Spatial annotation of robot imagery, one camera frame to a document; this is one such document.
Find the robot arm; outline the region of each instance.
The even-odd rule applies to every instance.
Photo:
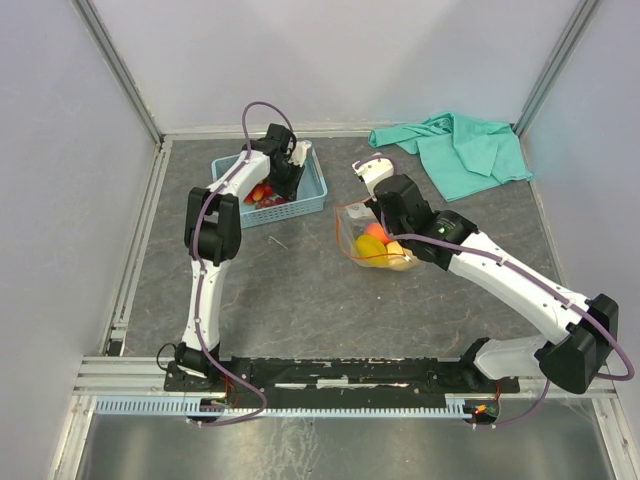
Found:
[[[366,205],[400,244],[419,259],[480,285],[529,320],[541,333],[516,340],[480,339],[468,353],[488,378],[545,375],[572,393],[584,393],[612,347],[572,305],[588,309],[615,339],[618,306],[604,294],[590,300],[510,257],[477,226],[453,211],[432,211],[406,175],[393,175],[388,160],[353,165],[371,195]],[[456,250],[412,238],[446,242]],[[470,253],[491,252],[497,260]],[[525,278],[515,269],[530,277]],[[568,299],[561,303],[549,292]]]
[[[280,125],[270,125],[260,140],[251,141],[251,153],[245,149],[238,160],[207,188],[194,188],[189,193],[185,225],[185,246],[192,257],[192,290],[189,319],[182,342],[176,349],[176,365],[188,374],[215,381],[218,372],[202,352],[196,335],[196,322],[209,353],[218,358],[220,299],[226,272],[240,248],[240,201],[265,178],[274,192],[295,200],[298,183],[304,171],[304,160],[310,148],[308,142],[298,143],[291,131]],[[198,253],[193,246],[200,212],[213,195],[198,237]]]

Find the orange ball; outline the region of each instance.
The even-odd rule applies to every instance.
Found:
[[[391,239],[387,237],[386,233],[384,233],[382,225],[377,222],[373,222],[367,225],[364,229],[364,233],[366,233],[367,235],[371,235],[372,237],[376,237],[382,242],[383,245],[391,242]]]

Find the teal cloth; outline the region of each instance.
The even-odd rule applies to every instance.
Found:
[[[420,154],[422,166],[448,202],[533,176],[508,123],[446,112],[423,123],[381,128],[369,134],[372,147],[393,143],[408,153]]]

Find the metal frame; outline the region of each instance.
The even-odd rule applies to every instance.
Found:
[[[91,33],[91,36],[96,42],[96,45],[102,52],[102,56],[111,68],[111,71],[116,77],[116,80],[122,87],[122,91],[124,92],[127,99],[129,99],[129,101],[131,102],[131,105],[138,114],[138,117],[140,117],[140,121],[142,121],[142,124],[147,130],[147,133],[149,133],[155,143],[161,143],[162,132],[156,125],[155,121],[153,120],[153,115],[151,115],[144,101],[142,100],[140,92],[138,91],[136,84],[133,81],[133,77],[129,73],[129,70],[118,55],[118,52],[116,52],[116,49],[113,46],[113,42],[109,37],[109,33],[100,20],[98,11],[93,6],[93,3],[91,2],[91,0],[72,0],[72,2],[78,9],[78,13],[89,29],[89,33]]]
[[[161,362],[167,362],[170,358],[161,358]],[[49,478],[67,479],[75,478],[80,465],[87,432],[92,415],[96,407],[103,410],[110,400],[115,403],[113,413],[136,413],[138,409],[142,414],[143,409],[155,408],[158,415],[180,414],[184,408],[195,404],[201,393],[164,392],[164,372],[156,365],[155,358],[139,357],[86,357],[83,360],[74,388],[72,404],[65,421],[58,450],[51,468]],[[542,379],[522,379],[522,391],[518,394],[504,394],[505,399],[535,398],[539,395],[544,385]],[[458,405],[462,400],[474,400],[491,398],[487,395],[448,395],[451,405]],[[549,398],[576,398],[578,396],[568,394],[563,390],[552,386]],[[611,461],[616,478],[620,480],[640,479],[640,460],[633,438],[631,436],[626,418],[620,406],[612,382],[596,380],[589,391],[580,396],[590,398],[596,412],[598,426],[605,443],[609,459]],[[117,402],[131,402],[131,405],[118,405]],[[294,416],[310,416],[312,412],[289,412]],[[396,412],[397,416],[437,416],[415,412]],[[329,416],[353,416],[358,412],[328,412]]]
[[[49,471],[48,478],[50,480],[76,478],[95,405],[95,397],[73,397],[71,399],[58,448]]]
[[[336,124],[307,124],[296,128],[296,136],[300,138],[340,138],[340,137],[368,137],[371,130],[395,125],[392,122],[364,122],[364,123],[336,123]],[[253,125],[249,135],[263,136],[267,132],[267,125]],[[166,140],[230,140],[244,138],[240,125],[216,127],[207,132],[176,132],[165,135]]]
[[[110,342],[119,341],[121,342],[121,346],[118,354],[122,353],[133,299],[138,286],[140,271],[142,270],[144,252],[147,249],[147,242],[151,234],[151,227],[153,226],[158,199],[160,198],[164,176],[167,171],[167,165],[169,164],[172,145],[173,142],[170,140],[165,141],[155,156],[142,201],[140,215],[131,242],[131,248],[129,249],[129,255],[124,267],[124,273],[120,287],[118,288],[115,305],[102,336],[103,352],[108,349]]]
[[[591,22],[598,5],[600,5],[600,0],[581,0],[573,12],[569,23],[562,32],[560,40],[551,53],[551,57],[547,60],[542,73],[538,77],[520,114],[520,118],[513,128],[519,137],[524,135],[533,122],[533,119],[553,87],[556,78],[558,78],[558,75],[578,44],[580,37],[582,37],[582,34]]]

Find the plastic fruit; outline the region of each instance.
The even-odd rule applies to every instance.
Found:
[[[413,266],[407,257],[406,250],[398,242],[388,243],[387,253],[389,254],[389,268],[401,272]]]
[[[376,237],[378,240],[382,242],[383,245],[386,245],[391,241],[391,239],[387,237],[387,234],[384,233],[384,229],[382,228],[382,225],[380,225],[377,222],[370,223],[369,225],[367,225],[364,228],[364,233],[366,233],[367,235],[371,235],[372,237]]]
[[[386,267],[387,266],[387,249],[384,244],[373,235],[365,233],[360,235],[355,242],[355,249],[360,257],[373,257],[362,258],[368,265],[372,267]]]
[[[262,185],[257,185],[251,194],[251,198],[253,198],[254,202],[259,202],[264,197],[264,187]]]

